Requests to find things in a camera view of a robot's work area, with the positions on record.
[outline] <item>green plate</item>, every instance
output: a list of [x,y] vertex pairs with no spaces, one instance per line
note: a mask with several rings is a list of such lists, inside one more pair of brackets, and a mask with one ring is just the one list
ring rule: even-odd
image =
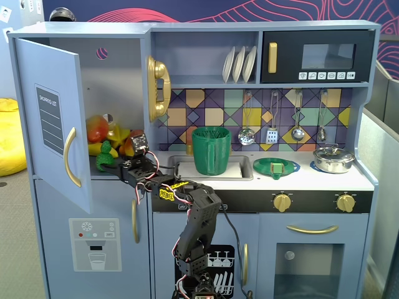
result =
[[294,172],[294,163],[279,158],[262,158],[254,162],[254,169],[260,174],[279,179]]

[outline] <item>colorful tile backsplash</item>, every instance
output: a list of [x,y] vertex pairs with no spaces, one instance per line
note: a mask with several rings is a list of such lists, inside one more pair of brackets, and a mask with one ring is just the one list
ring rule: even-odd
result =
[[[295,142],[291,129],[295,126],[295,105],[299,99],[295,89],[274,89],[278,92],[278,104],[273,99],[271,110],[271,89],[248,90],[252,94],[250,111],[247,90],[186,89],[173,90],[166,115],[157,120],[158,140],[162,151],[185,151],[191,143],[193,130],[201,126],[223,126],[233,134],[233,151],[313,151],[324,143],[345,144],[349,123],[352,89],[328,89],[327,110],[324,126],[327,140],[317,139],[319,129],[321,89],[302,90],[302,110],[299,125],[305,131],[305,138]],[[279,130],[279,142],[266,144],[267,129],[272,126],[273,113],[278,112],[275,124]],[[255,143],[243,146],[238,141],[239,131],[248,126],[256,133]]]

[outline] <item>green pitcher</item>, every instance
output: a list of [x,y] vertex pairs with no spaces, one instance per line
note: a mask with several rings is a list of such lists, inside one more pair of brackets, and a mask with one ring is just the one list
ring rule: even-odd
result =
[[231,132],[220,126],[206,126],[193,131],[195,168],[206,176],[217,176],[227,169]]

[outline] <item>microwave window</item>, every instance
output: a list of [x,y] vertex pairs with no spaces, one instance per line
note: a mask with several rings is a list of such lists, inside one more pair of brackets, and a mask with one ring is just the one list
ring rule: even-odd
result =
[[351,69],[354,44],[304,45],[303,69]]

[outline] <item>stove knob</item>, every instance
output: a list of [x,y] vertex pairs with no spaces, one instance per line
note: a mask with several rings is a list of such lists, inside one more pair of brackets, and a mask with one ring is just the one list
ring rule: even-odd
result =
[[280,211],[284,212],[291,205],[291,200],[286,194],[279,194],[274,198],[274,206]]
[[351,213],[355,206],[355,199],[348,194],[341,195],[338,197],[337,206],[341,211]]

